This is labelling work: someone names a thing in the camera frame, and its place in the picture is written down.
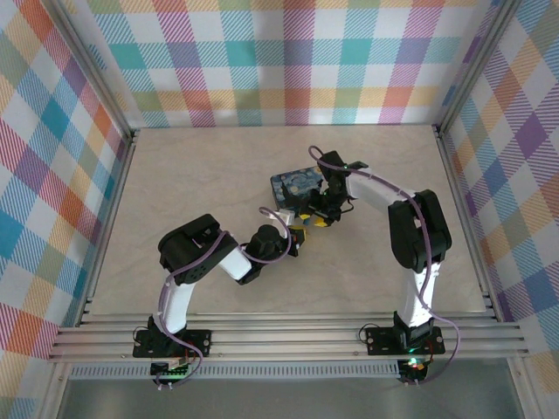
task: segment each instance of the black mounting plate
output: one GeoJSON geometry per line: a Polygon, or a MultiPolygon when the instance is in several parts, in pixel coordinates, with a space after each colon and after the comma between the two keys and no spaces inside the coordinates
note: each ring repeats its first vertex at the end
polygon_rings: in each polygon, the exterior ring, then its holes
{"type": "MultiPolygon", "coordinates": [[[[204,356],[210,354],[211,330],[185,328],[175,336],[200,349],[204,356]]],[[[193,350],[175,343],[159,330],[139,330],[135,334],[135,342],[134,358],[183,358],[187,351],[189,357],[196,355],[193,350]]]]}
{"type": "Polygon", "coordinates": [[[365,341],[367,342],[368,355],[435,355],[445,353],[445,342],[440,327],[433,327],[432,334],[425,339],[421,347],[410,351],[404,351],[392,330],[392,327],[368,327],[365,329],[365,341]]]}

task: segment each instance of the yellow object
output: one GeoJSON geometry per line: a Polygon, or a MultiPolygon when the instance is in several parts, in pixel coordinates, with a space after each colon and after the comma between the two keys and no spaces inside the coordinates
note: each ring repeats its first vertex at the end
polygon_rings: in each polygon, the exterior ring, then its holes
{"type": "Polygon", "coordinates": [[[305,240],[307,240],[307,229],[305,228],[304,225],[290,225],[289,229],[291,230],[303,230],[303,237],[305,238],[305,240]]]}
{"type": "Polygon", "coordinates": [[[325,223],[324,218],[322,217],[316,218],[314,225],[317,227],[328,227],[328,224],[325,223]]]}

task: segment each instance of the colorful checkered pattern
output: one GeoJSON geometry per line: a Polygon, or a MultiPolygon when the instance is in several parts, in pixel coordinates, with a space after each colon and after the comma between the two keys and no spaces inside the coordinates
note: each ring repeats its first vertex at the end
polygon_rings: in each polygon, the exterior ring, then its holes
{"type": "Polygon", "coordinates": [[[30,417],[123,140],[39,0],[0,0],[0,418],[30,417]]]}
{"type": "Polygon", "coordinates": [[[473,37],[473,41],[470,44],[468,51],[464,56],[464,58],[462,59],[462,63],[460,64],[456,76],[454,77],[454,81],[452,82],[450,89],[448,89],[448,92],[446,93],[445,100],[443,100],[443,106],[440,108],[437,120],[441,120],[443,115],[448,110],[448,107],[450,106],[452,99],[454,99],[454,94],[456,93],[456,90],[459,88],[462,81],[464,80],[464,77],[466,76],[466,72],[470,64],[472,63],[473,58],[478,55],[478,52],[480,51],[480,47],[483,44],[487,32],[491,28],[491,23],[493,22],[493,19],[495,18],[497,12],[499,11],[499,8],[502,5],[502,3],[503,0],[491,0],[489,9],[487,9],[486,15],[484,16],[483,21],[481,22],[481,25],[475,34],[475,37],[473,37]]]}
{"type": "Polygon", "coordinates": [[[431,123],[458,51],[475,35],[473,17],[488,8],[478,0],[66,3],[137,127],[431,123]]]}
{"type": "Polygon", "coordinates": [[[448,140],[506,320],[559,417],[559,1],[524,0],[448,140]]]}

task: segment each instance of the marble surface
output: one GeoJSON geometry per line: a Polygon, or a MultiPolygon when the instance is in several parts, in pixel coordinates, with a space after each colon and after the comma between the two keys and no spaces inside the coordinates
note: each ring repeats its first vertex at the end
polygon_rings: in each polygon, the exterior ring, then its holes
{"type": "MultiPolygon", "coordinates": [[[[415,189],[432,189],[452,234],[433,307],[484,305],[443,164],[427,126],[142,129],[125,185],[93,313],[150,313],[163,281],[157,244],[174,228],[211,213],[240,242],[267,223],[270,176],[313,166],[309,145],[415,189]]],[[[402,301],[402,268],[390,249],[388,217],[365,203],[323,229],[310,226],[298,258],[267,266],[239,286],[219,268],[200,281],[190,313],[392,311],[402,301]]]]}

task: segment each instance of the metal frame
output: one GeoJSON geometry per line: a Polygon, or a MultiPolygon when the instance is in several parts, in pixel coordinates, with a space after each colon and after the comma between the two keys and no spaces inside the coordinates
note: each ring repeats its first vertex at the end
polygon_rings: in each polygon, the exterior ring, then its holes
{"type": "Polygon", "coordinates": [[[456,120],[460,109],[462,109],[462,106],[466,103],[476,81],[486,67],[505,29],[508,27],[508,24],[521,3],[522,0],[503,0],[493,21],[490,23],[489,31],[483,39],[479,51],[468,66],[464,79],[461,81],[458,90],[454,94],[451,103],[443,115],[440,122],[442,133],[447,133],[456,120]]]}
{"type": "Polygon", "coordinates": [[[113,118],[117,127],[128,141],[132,140],[134,136],[134,129],[128,125],[126,117],[115,100],[113,94],[103,79],[97,65],[93,62],[87,49],[79,37],[78,32],[74,29],[72,22],[66,15],[63,7],[60,6],[57,0],[41,0],[46,11],[51,17],[54,25],[60,31],[62,38],[68,44],[73,57],[79,64],[81,71],[85,74],[87,81],[92,85],[92,88],[100,98],[100,102],[108,110],[108,113],[113,118]]]}
{"type": "MultiPolygon", "coordinates": [[[[526,356],[528,346],[520,327],[500,323],[485,295],[483,313],[441,313],[456,321],[462,333],[458,357],[488,359],[526,356]]],[[[133,332],[145,326],[149,314],[84,314],[80,327],[62,328],[51,351],[53,362],[143,362],[132,357],[133,332]]],[[[393,313],[341,314],[193,314],[189,327],[212,331],[208,362],[223,361],[355,361],[371,360],[357,339],[366,323],[391,326],[393,313]]],[[[445,338],[448,358],[456,345],[454,330],[438,324],[445,338]]],[[[397,360],[401,356],[376,356],[397,360]]]]}
{"type": "MultiPolygon", "coordinates": [[[[101,102],[127,137],[128,144],[117,187],[111,198],[107,223],[95,255],[93,269],[87,279],[86,293],[75,320],[76,327],[60,329],[52,349],[52,379],[45,389],[45,398],[38,410],[39,419],[56,416],[68,380],[149,378],[149,361],[137,360],[131,356],[134,347],[133,331],[137,326],[145,325],[149,314],[92,315],[89,310],[135,151],[135,134],[59,2],[57,0],[43,0],[43,2],[52,20],[70,45],[82,70],[99,94],[101,102]]],[[[485,43],[470,64],[463,83],[442,119],[443,133],[459,114],[459,109],[472,91],[475,81],[520,2],[521,0],[504,0],[497,17],[492,22],[485,43]]],[[[459,183],[452,162],[446,153],[442,135],[438,130],[435,131],[435,135],[487,307],[483,313],[441,314],[453,319],[460,327],[463,341],[459,358],[508,358],[525,414],[527,417],[546,417],[540,408],[541,403],[534,389],[532,372],[525,358],[528,356],[527,342],[517,324],[499,322],[503,319],[502,313],[492,302],[494,290],[488,280],[487,268],[483,263],[473,226],[467,216],[466,204],[459,193],[459,183]]],[[[224,374],[228,378],[254,378],[255,374],[267,374],[268,378],[273,379],[286,378],[289,375],[297,378],[305,378],[308,375],[314,378],[392,376],[395,359],[398,357],[371,358],[367,355],[365,345],[357,339],[357,331],[368,322],[377,323],[379,326],[391,326],[392,313],[257,313],[189,316],[189,326],[209,328],[213,331],[211,354],[207,357],[208,362],[204,363],[205,367],[201,369],[198,378],[221,378],[224,374]],[[283,368],[291,369],[276,371],[275,366],[279,365],[278,362],[281,362],[283,368]]],[[[448,358],[456,344],[456,337],[448,325],[438,326],[443,330],[447,349],[446,354],[440,358],[448,358]]]]}

